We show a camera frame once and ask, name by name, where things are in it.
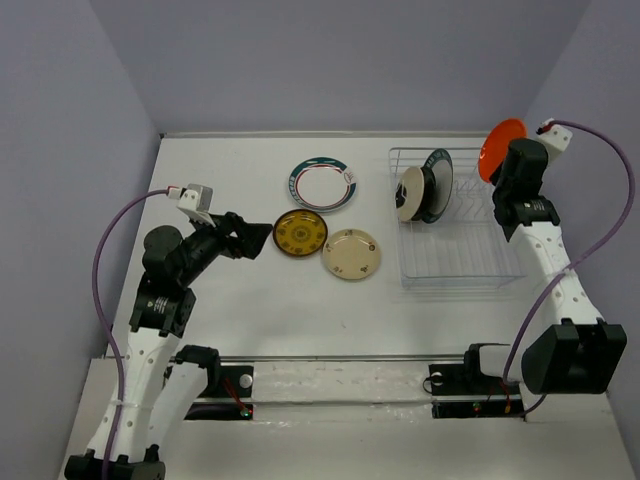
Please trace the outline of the orange plate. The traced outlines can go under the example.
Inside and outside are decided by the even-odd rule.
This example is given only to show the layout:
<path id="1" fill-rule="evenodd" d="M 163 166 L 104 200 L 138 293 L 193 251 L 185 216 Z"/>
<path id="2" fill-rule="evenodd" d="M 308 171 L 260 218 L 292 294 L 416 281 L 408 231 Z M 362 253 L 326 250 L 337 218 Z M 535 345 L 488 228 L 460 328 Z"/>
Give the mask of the orange plate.
<path id="1" fill-rule="evenodd" d="M 509 143 L 527 136 L 524 122 L 518 118 L 508 118 L 496 125 L 486 137 L 480 149 L 477 169 L 485 183 L 497 172 L 507 154 Z"/>

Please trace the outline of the dark blue rimmed white plate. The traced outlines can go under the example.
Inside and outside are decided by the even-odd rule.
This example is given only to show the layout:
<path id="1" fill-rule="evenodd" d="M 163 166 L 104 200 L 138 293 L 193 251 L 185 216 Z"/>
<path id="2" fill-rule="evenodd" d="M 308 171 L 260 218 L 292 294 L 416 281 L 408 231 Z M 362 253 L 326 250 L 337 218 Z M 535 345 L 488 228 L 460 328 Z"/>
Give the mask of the dark blue rimmed white plate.
<path id="1" fill-rule="evenodd" d="M 434 150 L 426 159 L 422 167 L 430 168 L 436 180 L 436 200 L 432 209 L 434 216 L 428 223 L 435 223 L 444 214 L 451 197 L 454 172 L 452 159 L 446 149 Z"/>

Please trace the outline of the cream plate with black patch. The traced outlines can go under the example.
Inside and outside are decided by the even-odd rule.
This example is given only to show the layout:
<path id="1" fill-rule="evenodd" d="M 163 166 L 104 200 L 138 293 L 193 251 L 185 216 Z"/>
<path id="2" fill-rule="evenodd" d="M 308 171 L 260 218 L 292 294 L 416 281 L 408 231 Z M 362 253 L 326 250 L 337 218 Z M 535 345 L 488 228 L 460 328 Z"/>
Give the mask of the cream plate with black patch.
<path id="1" fill-rule="evenodd" d="M 424 191 L 423 171 L 419 167 L 408 168 L 396 187 L 396 213 L 400 221 L 412 221 L 420 213 Z"/>

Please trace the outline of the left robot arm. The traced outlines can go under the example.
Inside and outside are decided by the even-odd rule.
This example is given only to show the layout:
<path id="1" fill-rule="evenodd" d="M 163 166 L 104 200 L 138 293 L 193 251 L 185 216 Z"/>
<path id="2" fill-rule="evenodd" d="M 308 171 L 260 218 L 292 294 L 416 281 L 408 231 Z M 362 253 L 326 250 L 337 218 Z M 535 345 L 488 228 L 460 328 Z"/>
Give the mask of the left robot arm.
<path id="1" fill-rule="evenodd" d="M 171 432 L 196 398 L 221 383 L 217 350 L 180 341 L 195 306 L 191 284 L 219 256 L 255 259 L 271 231 L 239 215 L 194 221 L 183 237 L 168 225 L 144 238 L 140 280 L 114 393 L 85 453 L 69 457 L 67 479 L 162 479 Z"/>

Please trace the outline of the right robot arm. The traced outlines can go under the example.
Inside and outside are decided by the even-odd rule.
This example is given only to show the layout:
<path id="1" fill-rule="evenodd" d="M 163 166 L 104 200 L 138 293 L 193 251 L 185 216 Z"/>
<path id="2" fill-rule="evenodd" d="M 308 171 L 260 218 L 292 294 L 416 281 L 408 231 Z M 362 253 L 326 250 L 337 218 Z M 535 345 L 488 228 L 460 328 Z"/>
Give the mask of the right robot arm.
<path id="1" fill-rule="evenodd" d="M 509 142 L 491 181 L 494 217 L 526 271 L 532 301 L 510 344 L 473 344 L 462 384 L 482 392 L 496 378 L 533 394 L 602 394 L 627 345 L 619 324 L 604 320 L 568 257 L 559 215 L 540 193 L 548 152 L 536 140 Z"/>

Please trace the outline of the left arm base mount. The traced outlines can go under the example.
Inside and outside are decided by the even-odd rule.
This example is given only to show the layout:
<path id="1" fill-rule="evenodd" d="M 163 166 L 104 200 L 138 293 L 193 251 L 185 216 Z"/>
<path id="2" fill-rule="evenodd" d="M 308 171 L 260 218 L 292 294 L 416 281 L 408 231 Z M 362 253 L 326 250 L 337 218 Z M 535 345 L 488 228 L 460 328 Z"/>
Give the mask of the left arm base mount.
<path id="1" fill-rule="evenodd" d="M 174 365 L 193 364 L 205 372 L 206 385 L 187 410 L 186 420 L 250 421 L 254 416 L 251 401 L 254 367 L 223 364 L 219 351 L 210 347 L 187 345 L 174 357 Z"/>

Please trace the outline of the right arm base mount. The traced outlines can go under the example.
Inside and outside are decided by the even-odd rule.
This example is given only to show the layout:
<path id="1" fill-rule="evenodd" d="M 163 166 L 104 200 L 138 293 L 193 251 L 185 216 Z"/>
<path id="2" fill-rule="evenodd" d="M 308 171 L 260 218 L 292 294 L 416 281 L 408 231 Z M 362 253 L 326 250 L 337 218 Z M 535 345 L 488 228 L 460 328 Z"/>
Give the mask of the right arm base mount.
<path id="1" fill-rule="evenodd" d="M 461 363 L 430 364 L 422 387 L 431 396 L 434 419 L 520 417 L 525 411 L 518 386 L 469 373 Z"/>

